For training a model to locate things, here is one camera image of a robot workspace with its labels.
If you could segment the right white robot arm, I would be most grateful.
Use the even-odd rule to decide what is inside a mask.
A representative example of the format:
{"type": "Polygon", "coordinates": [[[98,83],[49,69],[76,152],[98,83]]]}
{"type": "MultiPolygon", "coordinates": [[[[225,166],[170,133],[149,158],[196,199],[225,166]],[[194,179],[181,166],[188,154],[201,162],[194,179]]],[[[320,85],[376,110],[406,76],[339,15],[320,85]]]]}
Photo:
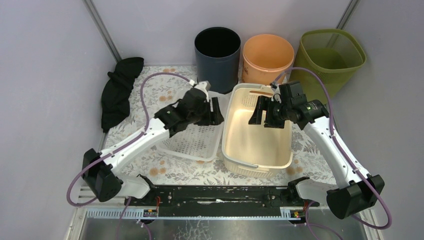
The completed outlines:
{"type": "Polygon", "coordinates": [[[338,135],[327,108],[319,100],[307,101],[305,95],[272,97],[259,96],[250,125],[264,124],[266,128],[283,128],[294,123],[316,144],[330,167],[336,184],[300,177],[288,183],[287,201],[293,206],[305,200],[325,204],[339,219],[373,207],[381,200],[385,182],[380,175],[371,175],[353,156],[338,135]]]}

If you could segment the cream perforated large basket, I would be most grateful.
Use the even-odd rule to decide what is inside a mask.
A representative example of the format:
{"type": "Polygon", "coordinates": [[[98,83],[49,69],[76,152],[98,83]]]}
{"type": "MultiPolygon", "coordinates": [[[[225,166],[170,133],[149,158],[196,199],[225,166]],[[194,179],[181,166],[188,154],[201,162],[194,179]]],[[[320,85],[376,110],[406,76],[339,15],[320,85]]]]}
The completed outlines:
{"type": "Polygon", "coordinates": [[[271,178],[293,160],[292,126],[268,128],[249,125],[258,97],[272,97],[274,91],[262,84],[239,83],[230,96],[224,117],[221,151],[224,166],[235,174],[271,178]]]}

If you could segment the white slotted basket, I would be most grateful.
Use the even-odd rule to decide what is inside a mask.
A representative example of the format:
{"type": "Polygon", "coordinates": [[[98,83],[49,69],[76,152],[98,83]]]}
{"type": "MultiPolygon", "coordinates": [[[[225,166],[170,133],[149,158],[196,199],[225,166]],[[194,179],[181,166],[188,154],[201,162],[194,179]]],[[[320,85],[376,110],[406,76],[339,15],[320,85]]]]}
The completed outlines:
{"type": "MultiPolygon", "coordinates": [[[[210,112],[212,110],[211,99],[218,98],[219,105],[223,103],[228,106],[225,95],[211,92],[209,94],[210,112]]],[[[179,100],[167,105],[154,114],[164,123],[164,128],[169,130],[170,138],[157,144],[157,148],[167,154],[190,159],[193,161],[210,161],[218,149],[221,140],[224,122],[220,125],[196,125],[179,126],[182,120],[179,115],[179,100]]]]}

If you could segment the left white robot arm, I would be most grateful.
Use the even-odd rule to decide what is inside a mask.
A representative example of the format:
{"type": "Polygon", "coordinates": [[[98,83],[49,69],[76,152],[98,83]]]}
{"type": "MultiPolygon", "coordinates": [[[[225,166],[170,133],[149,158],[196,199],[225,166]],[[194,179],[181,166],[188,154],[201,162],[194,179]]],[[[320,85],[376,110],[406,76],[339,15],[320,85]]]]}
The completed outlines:
{"type": "Polygon", "coordinates": [[[103,203],[115,196],[135,197],[148,206],[155,200],[155,192],[145,180],[119,176],[121,170],[144,150],[168,139],[188,126],[219,126],[224,122],[219,98],[210,97],[197,88],[188,90],[182,98],[156,112],[140,129],[118,143],[100,152],[89,149],[83,155],[82,179],[95,200],[103,203]]]}

